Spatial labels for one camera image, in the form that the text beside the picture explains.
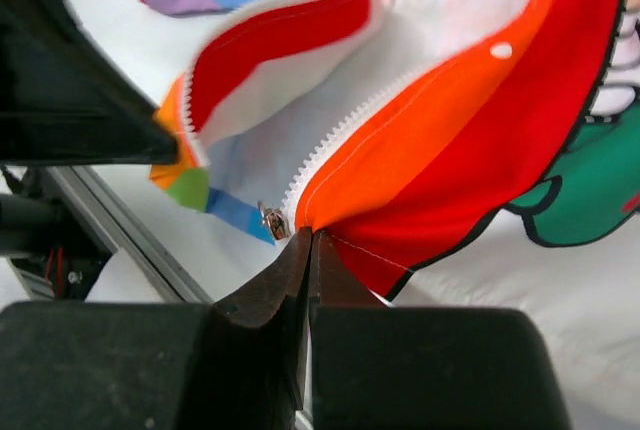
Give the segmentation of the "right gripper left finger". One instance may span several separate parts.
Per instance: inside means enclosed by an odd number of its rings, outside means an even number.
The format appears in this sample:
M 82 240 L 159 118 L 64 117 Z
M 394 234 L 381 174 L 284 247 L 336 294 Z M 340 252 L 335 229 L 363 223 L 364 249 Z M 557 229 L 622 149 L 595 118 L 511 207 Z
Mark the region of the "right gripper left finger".
M 309 230 L 214 304 L 20 302 L 1 314 L 5 429 L 290 429 Z

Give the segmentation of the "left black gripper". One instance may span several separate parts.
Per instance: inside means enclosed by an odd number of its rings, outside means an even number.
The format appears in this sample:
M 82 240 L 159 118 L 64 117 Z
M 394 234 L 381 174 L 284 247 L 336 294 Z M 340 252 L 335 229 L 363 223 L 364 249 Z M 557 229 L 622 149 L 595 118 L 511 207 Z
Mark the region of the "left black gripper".
M 1 0 L 1 161 L 170 164 L 176 139 L 63 0 Z

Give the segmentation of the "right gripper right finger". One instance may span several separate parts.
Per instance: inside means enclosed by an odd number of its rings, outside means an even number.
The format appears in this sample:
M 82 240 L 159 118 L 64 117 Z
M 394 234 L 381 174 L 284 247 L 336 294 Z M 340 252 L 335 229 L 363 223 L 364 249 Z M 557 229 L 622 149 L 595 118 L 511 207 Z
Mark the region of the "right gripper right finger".
M 522 312 L 390 307 L 331 237 L 310 257 L 312 417 L 318 429 L 567 429 L 546 346 Z

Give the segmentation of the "rainbow hooded kids jacket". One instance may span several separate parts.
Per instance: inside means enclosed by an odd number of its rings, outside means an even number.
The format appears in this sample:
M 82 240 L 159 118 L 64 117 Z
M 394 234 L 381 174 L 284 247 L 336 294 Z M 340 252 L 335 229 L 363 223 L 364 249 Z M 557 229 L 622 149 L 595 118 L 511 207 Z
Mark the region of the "rainbow hooded kids jacket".
M 272 245 L 327 232 L 387 298 L 504 212 L 546 248 L 638 216 L 639 0 L 213 2 L 155 114 L 177 204 Z

